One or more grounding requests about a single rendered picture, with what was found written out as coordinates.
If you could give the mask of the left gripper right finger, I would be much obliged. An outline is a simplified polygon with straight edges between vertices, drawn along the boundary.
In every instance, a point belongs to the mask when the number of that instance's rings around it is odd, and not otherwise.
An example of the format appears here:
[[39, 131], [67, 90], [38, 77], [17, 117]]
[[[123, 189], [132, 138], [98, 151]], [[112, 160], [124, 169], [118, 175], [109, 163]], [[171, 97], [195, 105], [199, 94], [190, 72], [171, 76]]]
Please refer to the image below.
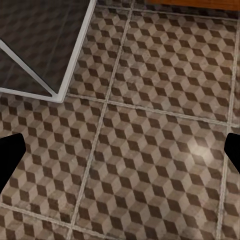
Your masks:
[[240, 173], [240, 135], [228, 133], [224, 150]]

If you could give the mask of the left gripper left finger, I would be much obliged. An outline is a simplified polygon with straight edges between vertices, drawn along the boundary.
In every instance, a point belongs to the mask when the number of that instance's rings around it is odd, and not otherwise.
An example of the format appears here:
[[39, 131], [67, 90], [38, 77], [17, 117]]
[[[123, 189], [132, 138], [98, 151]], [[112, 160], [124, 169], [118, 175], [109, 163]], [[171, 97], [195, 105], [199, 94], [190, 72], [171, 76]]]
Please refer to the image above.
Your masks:
[[0, 193], [26, 152], [21, 133], [0, 138]]

